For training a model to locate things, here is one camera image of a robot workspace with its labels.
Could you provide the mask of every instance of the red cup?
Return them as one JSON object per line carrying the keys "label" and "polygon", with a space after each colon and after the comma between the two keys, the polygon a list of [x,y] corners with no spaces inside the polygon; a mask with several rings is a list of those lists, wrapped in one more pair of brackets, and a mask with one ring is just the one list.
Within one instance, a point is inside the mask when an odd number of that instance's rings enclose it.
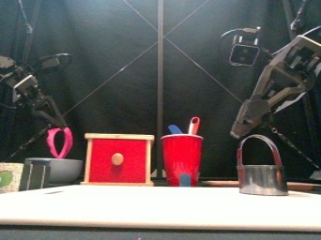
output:
{"label": "red cup", "polygon": [[203,138],[190,134],[171,134],[160,140],[168,185],[196,187]]}

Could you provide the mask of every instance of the metal pole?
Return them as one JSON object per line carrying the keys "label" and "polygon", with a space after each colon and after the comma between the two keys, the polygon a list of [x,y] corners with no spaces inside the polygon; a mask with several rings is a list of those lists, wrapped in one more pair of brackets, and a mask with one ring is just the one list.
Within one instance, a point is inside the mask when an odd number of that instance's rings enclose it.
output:
{"label": "metal pole", "polygon": [[157,103],[156,103],[156,177],[161,177],[163,160],[161,160],[161,143],[160,137],[163,135],[163,0],[157,0]]}

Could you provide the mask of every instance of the black backdrop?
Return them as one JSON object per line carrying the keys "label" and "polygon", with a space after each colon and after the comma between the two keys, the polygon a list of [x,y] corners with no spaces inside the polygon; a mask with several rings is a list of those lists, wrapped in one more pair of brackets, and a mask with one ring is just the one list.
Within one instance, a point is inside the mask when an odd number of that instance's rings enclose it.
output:
{"label": "black backdrop", "polygon": [[[33,34],[28,36],[17,1],[2,0],[0,55],[17,63],[28,60],[30,65],[44,55],[72,55],[61,72],[38,78],[73,133],[68,158],[85,160],[85,133],[149,134],[155,136],[151,170],[159,170],[160,135],[168,134],[170,124],[187,131],[191,118],[199,116],[198,133],[204,138],[200,176],[235,177],[239,141],[230,136],[231,124],[264,62],[258,60],[252,67],[231,67],[222,62],[216,45],[231,29],[260,26],[263,47],[271,53],[281,49],[291,39],[287,17],[291,19],[293,15],[286,15],[286,3],[294,15],[301,1],[24,0],[33,24]],[[310,1],[302,31],[319,24],[319,10],[319,1]],[[231,39],[224,44],[228,54]],[[274,125],[321,164],[318,93],[317,85],[306,101],[274,116]],[[0,98],[1,102],[10,102],[4,88]],[[25,109],[0,111],[0,157],[5,159],[45,124]],[[287,177],[307,178],[314,170],[309,162],[267,129],[252,133],[274,140]],[[246,149],[247,161],[271,158],[260,142],[252,142]],[[9,161],[21,162],[26,157],[50,158],[45,136]]]}

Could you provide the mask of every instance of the metal bucket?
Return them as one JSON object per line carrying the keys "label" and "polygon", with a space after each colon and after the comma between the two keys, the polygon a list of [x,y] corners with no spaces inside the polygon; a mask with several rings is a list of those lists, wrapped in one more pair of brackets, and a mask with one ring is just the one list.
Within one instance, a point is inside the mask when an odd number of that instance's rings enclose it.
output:
{"label": "metal bucket", "polygon": [[[275,165],[243,165],[242,147],[248,138],[260,139],[268,145]],[[240,193],[270,196],[289,194],[281,157],[277,147],[267,137],[254,134],[238,144],[236,172]]]}

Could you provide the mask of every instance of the red drawer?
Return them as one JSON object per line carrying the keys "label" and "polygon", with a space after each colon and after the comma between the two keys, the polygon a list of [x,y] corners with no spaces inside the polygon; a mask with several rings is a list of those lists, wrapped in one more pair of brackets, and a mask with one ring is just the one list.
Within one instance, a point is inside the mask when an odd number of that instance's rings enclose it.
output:
{"label": "red drawer", "polygon": [[152,185],[151,135],[85,134],[85,180],[81,184]]}

